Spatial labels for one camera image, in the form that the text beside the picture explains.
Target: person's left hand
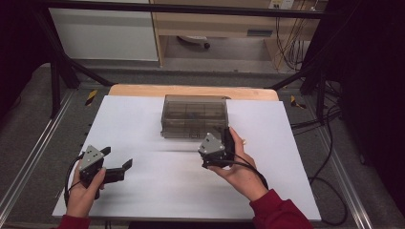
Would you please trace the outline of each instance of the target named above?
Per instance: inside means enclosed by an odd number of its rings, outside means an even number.
[[[95,201],[96,191],[103,189],[103,180],[105,177],[105,168],[101,168],[100,171],[93,178],[92,183],[88,188],[85,188],[80,181],[80,173],[78,167],[81,160],[75,167],[74,180],[70,191],[70,197],[68,202],[68,209],[66,215],[76,218],[87,218],[89,216],[90,209],[92,209],[93,202]]]

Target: gray carpet floor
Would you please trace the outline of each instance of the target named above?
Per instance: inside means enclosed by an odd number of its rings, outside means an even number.
[[[95,70],[106,79],[118,83],[133,84],[174,84],[199,86],[227,86],[263,88],[273,85],[286,77],[279,74],[260,73],[219,73],[171,70],[138,70],[109,71]],[[34,224],[58,224],[59,219],[51,216],[56,204],[56,195],[63,188],[64,177],[71,160],[77,156],[86,134],[96,116],[99,105],[109,88],[100,87],[88,77],[81,75],[82,86],[74,90],[72,102],[53,134],[42,157],[32,172],[21,195],[15,202],[6,226],[16,222]],[[290,97],[294,95],[298,103],[314,101],[311,95],[302,96],[297,90],[299,80],[280,90],[278,95],[284,101],[290,123],[312,120],[309,109],[290,105]],[[97,95],[91,106],[85,101],[92,89]],[[70,92],[62,85],[62,93]],[[38,69],[30,83],[21,94],[21,101],[16,104],[0,122],[0,198],[3,198],[19,169],[24,165],[36,140],[41,136],[49,122],[51,114],[51,83],[48,68]],[[405,228],[405,219],[396,209],[373,167],[360,163],[355,144],[347,130],[344,119],[335,119],[331,124],[334,147],[342,159],[352,183],[367,211],[374,228]],[[326,152],[318,130],[312,130],[295,136],[296,143],[308,176],[311,176],[322,164]],[[342,193],[335,171],[330,163],[319,177],[327,180],[340,194]],[[343,217],[342,203],[331,189],[321,182],[314,182],[312,190],[323,219],[339,221]],[[130,222],[113,221],[114,227],[128,227]],[[92,225],[104,225],[103,220],[95,220]],[[324,222],[314,222],[315,228],[331,227]],[[138,228],[165,228],[156,223],[139,224]],[[347,220],[336,228],[357,228],[351,211]]]

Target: black stand leg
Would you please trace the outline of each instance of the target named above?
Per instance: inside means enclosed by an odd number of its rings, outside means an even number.
[[[318,83],[318,94],[316,99],[316,117],[319,122],[324,125],[324,103],[325,103],[325,73],[321,73],[321,78]]]
[[[35,4],[32,4],[29,7],[31,8],[33,19],[36,21],[39,28],[41,28],[41,31],[45,35],[45,38],[48,40],[49,44],[49,47],[44,47],[44,49],[49,50],[49,56],[52,60],[51,72],[53,89],[53,111],[51,117],[54,117],[60,109],[59,76],[63,79],[68,88],[77,88],[80,85],[80,81],[78,80],[74,69],[88,75],[104,86],[109,87],[115,85],[115,83],[102,78],[96,73],[91,72],[90,70],[73,61],[63,51],[63,47],[60,44],[57,35],[54,34],[49,22],[45,18],[45,9],[41,6],[36,6]]]

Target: person's right hand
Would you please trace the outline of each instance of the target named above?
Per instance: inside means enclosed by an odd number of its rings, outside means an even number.
[[[229,127],[229,132],[232,134],[233,140],[235,141],[236,156],[234,160],[245,163],[239,158],[240,156],[256,168],[254,159],[244,151],[244,143],[242,139],[238,136],[235,130],[233,130],[233,128]],[[253,171],[242,165],[234,164],[228,170],[217,166],[208,166],[208,169],[214,171],[217,175],[224,178],[238,192],[247,197],[250,201],[254,201],[262,197],[268,191],[260,178]]]

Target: wall outlet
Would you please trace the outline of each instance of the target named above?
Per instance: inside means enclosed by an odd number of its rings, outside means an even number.
[[[270,5],[268,5],[268,8],[269,9],[280,9],[282,4],[283,4],[283,0],[271,0]]]
[[[282,10],[291,10],[292,4],[294,4],[294,0],[283,0],[280,9]]]

